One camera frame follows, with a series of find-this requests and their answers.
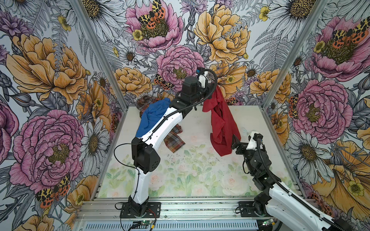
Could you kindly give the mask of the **dark red cloth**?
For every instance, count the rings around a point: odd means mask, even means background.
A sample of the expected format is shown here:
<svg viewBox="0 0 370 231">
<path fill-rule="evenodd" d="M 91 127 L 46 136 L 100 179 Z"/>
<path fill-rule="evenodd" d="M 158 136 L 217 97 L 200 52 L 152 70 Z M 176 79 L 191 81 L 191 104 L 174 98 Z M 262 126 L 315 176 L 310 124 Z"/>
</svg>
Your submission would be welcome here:
<svg viewBox="0 0 370 231">
<path fill-rule="evenodd" d="M 221 156 L 232 153 L 233 137 L 241 139 L 238 126 L 219 87 L 203 104 L 203 112 L 211 112 L 211 144 Z"/>
</svg>

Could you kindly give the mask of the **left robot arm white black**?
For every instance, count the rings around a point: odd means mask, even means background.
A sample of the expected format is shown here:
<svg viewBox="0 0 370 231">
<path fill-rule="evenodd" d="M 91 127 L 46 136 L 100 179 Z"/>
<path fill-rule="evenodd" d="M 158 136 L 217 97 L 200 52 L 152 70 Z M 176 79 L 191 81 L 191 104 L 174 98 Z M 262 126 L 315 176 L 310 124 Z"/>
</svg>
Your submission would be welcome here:
<svg viewBox="0 0 370 231">
<path fill-rule="evenodd" d="M 204 76 L 187 77 L 173 100 L 151 104 L 142 114 L 136 136 L 132 140 L 132 159 L 138 170 L 135 186 L 128 199 L 128 211 L 136 217 L 145 215 L 149 200 L 149 182 L 159 166 L 158 149 L 171 130 L 197 105 L 212 96 L 215 84 Z"/>
</svg>

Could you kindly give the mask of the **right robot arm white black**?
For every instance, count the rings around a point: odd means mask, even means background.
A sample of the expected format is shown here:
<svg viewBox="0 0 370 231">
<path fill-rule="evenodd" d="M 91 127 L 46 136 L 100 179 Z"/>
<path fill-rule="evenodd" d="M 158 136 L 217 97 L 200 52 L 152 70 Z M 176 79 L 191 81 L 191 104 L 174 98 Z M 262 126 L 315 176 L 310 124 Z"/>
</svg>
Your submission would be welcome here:
<svg viewBox="0 0 370 231">
<path fill-rule="evenodd" d="M 263 136 L 253 132 L 248 142 L 241 142 L 236 135 L 232 138 L 232 149 L 243 156 L 243 166 L 248 169 L 260 193 L 254 198 L 252 211 L 264 217 L 275 217 L 293 231 L 350 231 L 350 224 L 316 209 L 302 197 L 289 189 L 269 167 Z"/>
</svg>

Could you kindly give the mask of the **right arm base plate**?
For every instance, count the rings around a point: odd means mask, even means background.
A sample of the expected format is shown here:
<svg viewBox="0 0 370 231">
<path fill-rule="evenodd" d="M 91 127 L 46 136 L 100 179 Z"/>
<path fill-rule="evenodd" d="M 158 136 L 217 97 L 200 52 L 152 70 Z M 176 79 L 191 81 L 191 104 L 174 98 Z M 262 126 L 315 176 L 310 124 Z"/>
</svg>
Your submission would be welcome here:
<svg viewBox="0 0 370 231">
<path fill-rule="evenodd" d="M 241 217 L 247 218 L 267 218 L 272 217 L 266 209 L 264 204 L 256 201 L 239 201 L 239 205 L 235 209 L 236 214 L 240 214 Z"/>
</svg>

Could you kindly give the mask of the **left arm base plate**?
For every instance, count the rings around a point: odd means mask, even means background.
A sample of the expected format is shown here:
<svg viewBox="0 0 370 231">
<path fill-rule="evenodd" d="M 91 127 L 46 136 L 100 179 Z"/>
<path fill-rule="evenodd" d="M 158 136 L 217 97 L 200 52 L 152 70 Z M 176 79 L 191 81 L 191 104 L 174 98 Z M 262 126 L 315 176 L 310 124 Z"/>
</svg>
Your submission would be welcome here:
<svg viewBox="0 0 370 231">
<path fill-rule="evenodd" d="M 120 209 L 120 218 L 159 218 L 161 214 L 160 202 L 146 202 L 138 205 L 135 202 L 123 203 Z"/>
</svg>

